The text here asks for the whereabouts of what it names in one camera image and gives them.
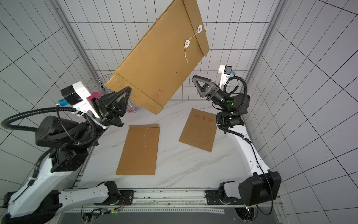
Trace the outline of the brown kraft file bag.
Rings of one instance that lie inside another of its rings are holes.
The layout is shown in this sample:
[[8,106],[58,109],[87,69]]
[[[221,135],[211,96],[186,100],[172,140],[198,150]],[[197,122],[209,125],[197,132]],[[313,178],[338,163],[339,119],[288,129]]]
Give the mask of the brown kraft file bag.
[[130,125],[116,175],[154,175],[159,124]]
[[209,52],[197,1],[173,1],[105,83],[159,114]]

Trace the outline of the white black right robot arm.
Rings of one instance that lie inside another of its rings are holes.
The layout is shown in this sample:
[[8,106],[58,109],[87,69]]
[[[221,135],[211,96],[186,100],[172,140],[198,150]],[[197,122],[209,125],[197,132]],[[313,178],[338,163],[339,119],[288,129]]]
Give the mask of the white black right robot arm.
[[217,105],[216,126],[232,139],[243,159],[247,174],[243,180],[223,182],[219,186],[222,203],[238,199],[246,206],[273,202],[278,194],[281,176],[273,172],[260,157],[249,137],[242,115],[248,112],[250,96],[245,80],[227,78],[224,87],[198,75],[193,76],[199,95]]

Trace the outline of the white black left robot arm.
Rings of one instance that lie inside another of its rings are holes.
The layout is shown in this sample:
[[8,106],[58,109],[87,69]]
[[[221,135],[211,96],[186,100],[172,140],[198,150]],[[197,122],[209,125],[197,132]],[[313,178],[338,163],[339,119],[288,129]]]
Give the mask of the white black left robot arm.
[[134,192],[120,191],[114,181],[75,191],[56,189],[84,164],[89,148],[98,145],[110,126],[123,126],[121,118],[131,88],[94,98],[77,82],[62,89],[61,94],[63,99],[55,107],[19,113],[1,123],[5,129],[34,132],[36,145],[47,148],[28,182],[4,196],[3,207],[8,211],[2,218],[4,224],[44,224],[62,212],[93,204],[91,212],[82,214],[89,221],[132,204]]

